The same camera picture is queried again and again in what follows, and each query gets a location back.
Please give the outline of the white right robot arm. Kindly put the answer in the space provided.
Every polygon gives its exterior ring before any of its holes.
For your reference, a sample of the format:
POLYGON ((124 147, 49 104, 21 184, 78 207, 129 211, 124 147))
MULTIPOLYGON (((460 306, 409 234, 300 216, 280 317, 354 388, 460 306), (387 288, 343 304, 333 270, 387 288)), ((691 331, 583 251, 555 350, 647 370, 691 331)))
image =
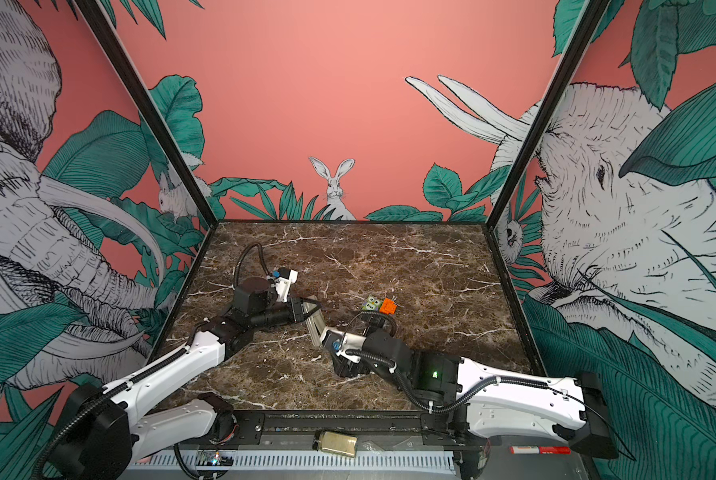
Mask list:
POLYGON ((410 348, 385 330, 367 336, 326 329, 320 344, 340 376, 374 373, 426 415, 464 423, 477 437, 533 436, 599 459, 620 453, 601 381, 590 372, 542 377, 410 348))

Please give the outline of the grey remote control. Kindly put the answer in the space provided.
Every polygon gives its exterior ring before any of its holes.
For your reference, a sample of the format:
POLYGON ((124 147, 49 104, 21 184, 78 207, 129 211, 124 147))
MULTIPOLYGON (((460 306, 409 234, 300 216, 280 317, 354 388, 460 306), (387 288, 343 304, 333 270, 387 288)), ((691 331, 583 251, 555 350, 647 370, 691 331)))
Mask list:
POLYGON ((316 312, 309 312, 308 319, 305 321, 308 333, 311 338, 312 345, 315 348, 322 347, 323 333, 326 330, 326 322, 323 315, 323 309, 316 312))

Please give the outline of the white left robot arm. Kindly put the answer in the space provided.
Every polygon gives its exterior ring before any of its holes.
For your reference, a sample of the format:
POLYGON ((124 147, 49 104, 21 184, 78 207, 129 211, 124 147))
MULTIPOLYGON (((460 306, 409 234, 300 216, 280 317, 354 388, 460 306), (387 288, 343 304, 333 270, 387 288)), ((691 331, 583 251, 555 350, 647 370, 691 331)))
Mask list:
POLYGON ((235 429, 234 408, 217 394, 158 414, 153 408, 186 383, 250 344, 256 331, 300 324, 321 308, 318 300, 290 294, 292 280, 253 277, 235 290, 217 316, 198 324, 188 340, 142 369, 102 387, 72 394, 31 476, 53 466, 61 479, 117 479, 137 460, 214 432, 235 429))

